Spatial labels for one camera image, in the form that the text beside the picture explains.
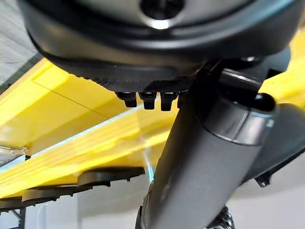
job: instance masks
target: metal frame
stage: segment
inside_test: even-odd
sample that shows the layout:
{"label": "metal frame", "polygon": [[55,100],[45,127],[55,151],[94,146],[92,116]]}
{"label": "metal frame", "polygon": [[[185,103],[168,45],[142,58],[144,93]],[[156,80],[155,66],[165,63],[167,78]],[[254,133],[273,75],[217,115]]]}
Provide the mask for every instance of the metal frame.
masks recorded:
{"label": "metal frame", "polygon": [[18,226],[14,228],[9,228],[9,229],[24,229],[25,228],[25,213],[26,213],[26,208],[21,208],[20,213],[18,213],[16,210],[10,211],[12,212],[16,218],[18,219]]}

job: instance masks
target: yellow panel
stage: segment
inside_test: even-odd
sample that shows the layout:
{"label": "yellow panel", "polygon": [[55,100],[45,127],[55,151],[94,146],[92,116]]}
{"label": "yellow panel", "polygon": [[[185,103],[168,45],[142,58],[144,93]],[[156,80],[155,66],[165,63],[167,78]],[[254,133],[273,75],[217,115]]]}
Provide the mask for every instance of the yellow panel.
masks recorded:
{"label": "yellow panel", "polygon": [[114,92],[105,90],[93,81],[68,74],[55,65],[45,74],[35,77],[34,82],[105,117],[113,117],[128,110]]}
{"label": "yellow panel", "polygon": [[286,72],[265,80],[261,92],[271,94],[279,103],[305,107],[305,30],[291,44],[292,59]]}
{"label": "yellow panel", "polygon": [[145,155],[156,163],[176,113],[177,109],[173,109],[160,115],[159,109],[149,112],[139,107],[113,118],[101,128],[2,173],[0,198],[54,184],[52,180],[63,182],[62,177],[71,181],[71,176],[107,163],[144,166]]}
{"label": "yellow panel", "polygon": [[0,96],[0,144],[34,154],[126,110],[113,92],[42,60]]}

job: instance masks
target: black plastic bracket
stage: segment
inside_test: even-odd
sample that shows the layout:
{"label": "black plastic bracket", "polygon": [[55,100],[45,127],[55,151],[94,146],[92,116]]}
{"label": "black plastic bracket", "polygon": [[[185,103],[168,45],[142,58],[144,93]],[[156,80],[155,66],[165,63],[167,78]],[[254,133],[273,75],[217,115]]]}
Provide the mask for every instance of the black plastic bracket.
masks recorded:
{"label": "black plastic bracket", "polygon": [[154,109],[154,101],[157,97],[156,92],[139,92],[140,98],[143,100],[145,110]]}
{"label": "black plastic bracket", "polygon": [[161,110],[170,111],[172,102],[178,97],[178,92],[161,92]]}
{"label": "black plastic bracket", "polygon": [[145,174],[143,167],[105,167],[88,170],[78,177],[78,186],[111,186],[115,180],[127,180]]}
{"label": "black plastic bracket", "polygon": [[137,98],[135,92],[116,92],[119,99],[124,100],[126,107],[136,107]]}

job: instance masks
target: black plastic housing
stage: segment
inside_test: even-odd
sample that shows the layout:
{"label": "black plastic housing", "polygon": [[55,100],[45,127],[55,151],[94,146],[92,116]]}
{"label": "black plastic housing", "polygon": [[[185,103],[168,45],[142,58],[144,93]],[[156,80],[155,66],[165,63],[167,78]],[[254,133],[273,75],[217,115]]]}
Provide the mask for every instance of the black plastic housing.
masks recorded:
{"label": "black plastic housing", "polygon": [[[74,1],[19,0],[19,5],[36,47],[56,65],[98,77],[109,90],[141,92],[188,89],[190,83],[180,77],[194,75],[211,59],[280,52],[297,29],[304,1],[254,0],[225,17],[164,31],[113,21]],[[77,64],[83,61],[88,65]]]}

